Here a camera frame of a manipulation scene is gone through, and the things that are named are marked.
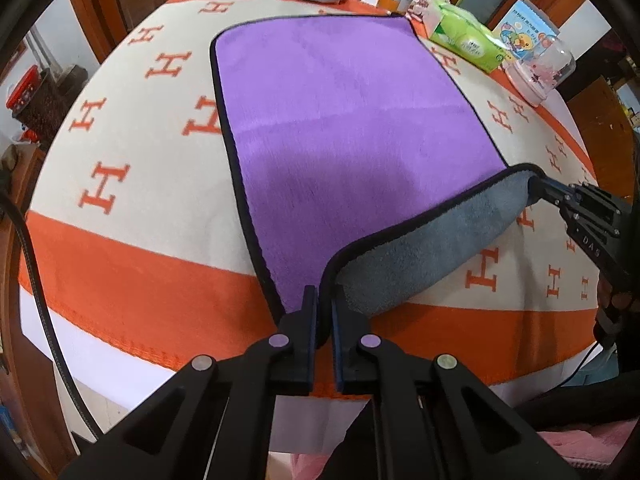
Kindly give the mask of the purple and grey towel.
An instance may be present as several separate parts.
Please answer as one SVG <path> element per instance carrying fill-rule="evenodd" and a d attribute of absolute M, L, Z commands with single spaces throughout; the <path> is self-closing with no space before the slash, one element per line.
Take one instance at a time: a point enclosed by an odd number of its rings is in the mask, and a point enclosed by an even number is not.
<path fill-rule="evenodd" d="M 405 18 L 309 15 L 232 26 L 209 48 L 250 261 L 271 313 L 334 289 L 367 316 L 460 268 L 529 204 L 509 164 Z"/>

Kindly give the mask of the pink base clear jar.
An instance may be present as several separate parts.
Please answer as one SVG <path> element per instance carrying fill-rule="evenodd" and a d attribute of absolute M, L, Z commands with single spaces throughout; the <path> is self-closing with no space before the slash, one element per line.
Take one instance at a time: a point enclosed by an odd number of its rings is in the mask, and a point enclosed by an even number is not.
<path fill-rule="evenodd" d="M 521 97 L 537 107 L 575 68 L 574 55 L 567 45 L 549 35 L 521 58 L 506 64 L 504 72 Z"/>

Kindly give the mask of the blue children's book box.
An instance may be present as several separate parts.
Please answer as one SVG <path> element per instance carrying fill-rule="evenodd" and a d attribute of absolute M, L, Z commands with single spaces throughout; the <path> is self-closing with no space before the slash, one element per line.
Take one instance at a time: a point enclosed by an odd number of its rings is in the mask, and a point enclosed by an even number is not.
<path fill-rule="evenodd" d="M 506 57 L 515 61 L 533 50 L 547 36 L 558 36 L 560 31 L 529 0 L 518 0 L 503 15 L 492 33 L 506 46 Z"/>

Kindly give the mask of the green tissue pack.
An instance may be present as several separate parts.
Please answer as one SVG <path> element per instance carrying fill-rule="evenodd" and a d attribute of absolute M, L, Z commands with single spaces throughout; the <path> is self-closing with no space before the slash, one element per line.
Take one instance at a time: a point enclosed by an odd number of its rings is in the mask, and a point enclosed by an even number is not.
<path fill-rule="evenodd" d="M 491 73 L 506 59 L 508 48 L 467 10 L 432 0 L 422 15 L 426 36 L 477 68 Z"/>

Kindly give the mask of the orange and cream H blanket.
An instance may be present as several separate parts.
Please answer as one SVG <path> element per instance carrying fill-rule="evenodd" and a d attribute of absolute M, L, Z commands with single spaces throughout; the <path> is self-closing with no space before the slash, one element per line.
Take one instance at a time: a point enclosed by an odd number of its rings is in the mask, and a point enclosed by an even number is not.
<path fill-rule="evenodd" d="M 132 408 L 200 353 L 228 359 L 276 317 L 250 261 L 209 48 L 239 24 L 385 16 L 349 0 L 169 0 L 113 51 L 62 123 L 27 226 L 73 375 Z M 596 178 L 565 110 L 529 106 L 406 20 L 469 99 L 509 164 L 563 183 Z M 540 200 L 430 288 L 367 316 L 407 353 L 451 353 L 510 403 L 562 382 L 593 345 L 596 267 Z"/>

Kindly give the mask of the red lidded container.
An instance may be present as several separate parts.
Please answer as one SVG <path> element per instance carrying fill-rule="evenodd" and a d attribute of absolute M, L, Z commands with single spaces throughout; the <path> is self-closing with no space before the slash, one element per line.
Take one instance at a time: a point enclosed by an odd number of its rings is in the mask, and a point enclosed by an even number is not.
<path fill-rule="evenodd" d="M 30 66 L 6 98 L 6 108 L 16 112 L 19 108 L 24 107 L 38 89 L 40 82 L 39 67 L 37 65 Z"/>

